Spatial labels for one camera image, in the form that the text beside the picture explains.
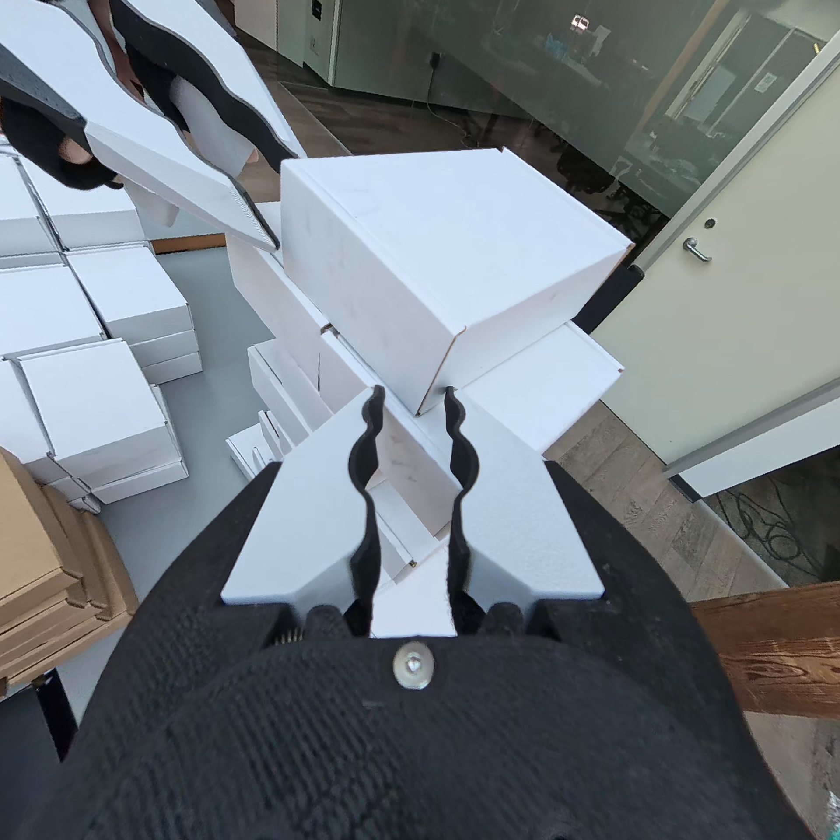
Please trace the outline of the person's left hand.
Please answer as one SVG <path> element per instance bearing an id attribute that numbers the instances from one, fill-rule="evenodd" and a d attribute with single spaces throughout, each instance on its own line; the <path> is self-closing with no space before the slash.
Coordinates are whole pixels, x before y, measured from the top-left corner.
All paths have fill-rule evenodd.
<path id="1" fill-rule="evenodd" d="M 144 101 L 144 89 L 136 77 L 128 55 L 121 46 L 112 26 L 112 12 L 110 1 L 87 1 L 104 42 L 108 48 L 117 78 L 127 90 L 139 101 Z"/>

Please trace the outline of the wooden post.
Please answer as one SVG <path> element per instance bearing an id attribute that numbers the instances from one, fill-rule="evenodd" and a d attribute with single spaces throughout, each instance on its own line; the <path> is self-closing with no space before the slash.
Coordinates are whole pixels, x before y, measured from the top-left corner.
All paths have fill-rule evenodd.
<path id="1" fill-rule="evenodd" d="M 693 602 L 744 711 L 839 720 L 837 581 Z"/>

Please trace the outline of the stack of white boxes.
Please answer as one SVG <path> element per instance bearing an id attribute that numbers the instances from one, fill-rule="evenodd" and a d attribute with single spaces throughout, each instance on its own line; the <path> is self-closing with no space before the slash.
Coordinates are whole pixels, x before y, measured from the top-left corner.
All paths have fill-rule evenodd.
<path id="1" fill-rule="evenodd" d="M 131 199 L 78 192 L 2 138 L 2 446 L 80 509 L 188 477 L 161 385 L 203 369 Z"/>

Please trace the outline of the grey desk with wooden edge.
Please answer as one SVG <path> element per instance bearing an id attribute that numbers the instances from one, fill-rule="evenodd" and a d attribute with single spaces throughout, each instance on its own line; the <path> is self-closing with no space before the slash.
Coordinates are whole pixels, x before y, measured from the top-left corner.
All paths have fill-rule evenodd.
<path id="1" fill-rule="evenodd" d="M 157 256 L 168 256 L 195 251 L 219 249 L 227 246 L 225 234 L 194 234 L 150 241 Z"/>

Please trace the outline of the stack of brown cardboard boxes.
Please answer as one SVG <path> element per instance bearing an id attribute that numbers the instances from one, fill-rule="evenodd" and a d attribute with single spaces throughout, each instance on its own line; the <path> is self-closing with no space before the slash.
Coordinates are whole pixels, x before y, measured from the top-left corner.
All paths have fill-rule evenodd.
<path id="1" fill-rule="evenodd" d="M 125 627 L 139 608 L 100 517 L 1 450 L 1 698 Z"/>

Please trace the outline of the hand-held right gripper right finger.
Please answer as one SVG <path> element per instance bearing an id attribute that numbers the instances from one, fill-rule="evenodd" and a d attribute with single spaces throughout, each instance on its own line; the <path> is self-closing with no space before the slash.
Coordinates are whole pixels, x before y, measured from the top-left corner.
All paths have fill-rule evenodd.
<path id="1" fill-rule="evenodd" d="M 512 604 L 600 600 L 603 582 L 546 460 L 450 386 L 444 396 L 449 470 L 460 485 L 448 541 L 447 590 L 457 635 Z"/>

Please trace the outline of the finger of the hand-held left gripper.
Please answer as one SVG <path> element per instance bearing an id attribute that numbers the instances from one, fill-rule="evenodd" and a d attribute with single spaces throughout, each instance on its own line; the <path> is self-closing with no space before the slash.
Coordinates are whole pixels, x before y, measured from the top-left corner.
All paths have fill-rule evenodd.
<path id="1" fill-rule="evenodd" d="M 278 172 L 307 156 L 215 2 L 110 7 L 139 83 L 206 161 L 240 172 L 257 152 Z"/>
<path id="2" fill-rule="evenodd" d="M 278 250 L 237 179 L 254 152 L 280 173 L 280 110 L 215 2 L 5 1 L 1 41 L 2 131 L 21 155 Z"/>

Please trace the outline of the cream door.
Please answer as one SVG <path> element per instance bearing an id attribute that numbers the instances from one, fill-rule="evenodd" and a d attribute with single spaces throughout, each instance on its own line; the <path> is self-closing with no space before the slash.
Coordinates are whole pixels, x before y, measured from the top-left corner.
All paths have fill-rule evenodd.
<path id="1" fill-rule="evenodd" d="M 605 403 L 666 464 L 838 377 L 838 173 L 835 70 L 595 330 Z"/>

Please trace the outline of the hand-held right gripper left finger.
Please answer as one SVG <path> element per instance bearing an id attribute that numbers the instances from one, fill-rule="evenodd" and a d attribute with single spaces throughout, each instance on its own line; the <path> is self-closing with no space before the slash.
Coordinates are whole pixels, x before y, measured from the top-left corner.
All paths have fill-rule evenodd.
<path id="1" fill-rule="evenodd" d="M 371 631 L 382 552 L 367 486 L 385 390 L 356 396 L 284 458 L 220 593 L 231 606 L 284 604 L 303 620 L 316 606 Z"/>

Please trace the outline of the row of white boxes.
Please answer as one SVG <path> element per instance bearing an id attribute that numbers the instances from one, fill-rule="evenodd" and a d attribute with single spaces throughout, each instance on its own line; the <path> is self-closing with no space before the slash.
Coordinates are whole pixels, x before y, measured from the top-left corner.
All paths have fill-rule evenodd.
<path id="1" fill-rule="evenodd" d="M 274 339 L 248 348 L 248 367 L 266 406 L 258 423 L 227 440 L 248 480 L 280 462 L 332 416 L 297 363 Z M 381 578 L 371 635 L 454 636 L 446 602 L 448 538 L 433 534 L 380 469 L 369 483 L 381 540 Z"/>

